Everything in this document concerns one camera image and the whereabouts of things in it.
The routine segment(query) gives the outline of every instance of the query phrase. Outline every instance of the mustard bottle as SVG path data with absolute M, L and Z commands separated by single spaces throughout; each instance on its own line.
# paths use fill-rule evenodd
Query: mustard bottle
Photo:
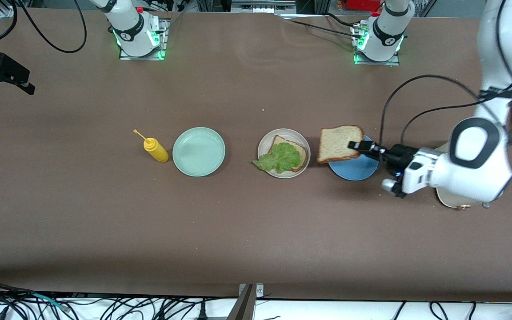
M 159 144 L 157 139 L 146 138 L 142 136 L 142 134 L 139 133 L 138 130 L 134 130 L 134 132 L 139 134 L 140 137 L 144 138 L 144 149 L 146 149 L 146 151 L 149 152 L 149 154 L 151 154 L 151 156 L 154 157 L 155 160 L 161 163 L 169 160 L 169 154 L 167 153 L 167 150 L 165 150 L 163 146 Z

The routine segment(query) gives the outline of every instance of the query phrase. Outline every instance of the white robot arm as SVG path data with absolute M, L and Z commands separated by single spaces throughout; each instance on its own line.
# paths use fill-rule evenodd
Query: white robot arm
M 386 160 L 387 170 L 395 176 L 383 181 L 385 190 L 403 198 L 423 187 L 439 187 L 466 198 L 491 202 L 501 196 L 510 182 L 509 137 L 504 126 L 512 101 L 512 0 L 504 4 L 498 21 L 502 4 L 504 0 L 488 0 L 478 34 L 483 103 L 477 106 L 473 117 L 455 126 L 449 152 L 401 144 L 386 149 L 370 141 L 349 143 L 350 148 Z M 497 23 L 510 70 L 496 44 Z
M 366 24 L 366 32 L 357 45 L 357 49 L 373 61 L 392 58 L 400 48 L 404 31 L 414 16 L 412 0 L 386 0 L 382 6 L 379 16 L 371 16 L 361 22 Z
M 159 47 L 159 18 L 134 7 L 132 0 L 90 0 L 104 12 L 120 47 L 130 56 L 141 57 Z

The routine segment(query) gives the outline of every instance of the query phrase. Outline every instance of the brown table surface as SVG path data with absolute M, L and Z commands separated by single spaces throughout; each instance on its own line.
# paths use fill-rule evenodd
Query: brown table surface
M 31 12 L 53 42 L 79 45 L 76 11 Z M 357 124 L 376 138 L 384 101 L 410 77 L 446 75 L 478 89 L 477 20 L 414 19 L 401 66 L 376 67 L 354 65 L 345 36 L 270 14 L 185 13 L 165 61 L 119 61 L 104 15 L 84 14 L 79 53 L 49 47 L 23 15 L 0 42 L 36 86 L 29 96 L 0 84 L 0 282 L 227 296 L 238 283 L 263 282 L 273 297 L 512 300 L 512 184 L 491 209 L 457 212 L 431 189 L 386 194 L 384 170 L 349 182 L 314 161 L 321 128 Z M 468 101 L 438 80 L 406 87 L 386 144 L 416 113 Z M 407 142 L 438 146 L 472 112 L 425 116 Z M 195 126 L 226 143 L 224 163 L 204 178 L 155 162 L 132 132 L 171 149 Z M 290 180 L 251 164 L 277 128 L 297 130 L 312 148 L 309 168 Z

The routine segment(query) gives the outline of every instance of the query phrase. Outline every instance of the lettuce leaf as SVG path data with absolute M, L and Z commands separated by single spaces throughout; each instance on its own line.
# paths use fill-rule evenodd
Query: lettuce leaf
M 297 167 L 301 164 L 301 157 L 296 148 L 287 142 L 275 144 L 268 154 L 260 156 L 260 159 L 253 161 L 260 170 L 282 173 Z

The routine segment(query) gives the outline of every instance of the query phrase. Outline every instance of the blue plate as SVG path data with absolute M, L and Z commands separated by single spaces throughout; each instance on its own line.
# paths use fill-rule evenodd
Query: blue plate
M 364 136 L 367 141 L 372 141 L 368 136 Z M 329 162 L 329 167 L 345 180 L 359 181 L 372 176 L 378 168 L 378 161 L 361 155 L 357 159 Z

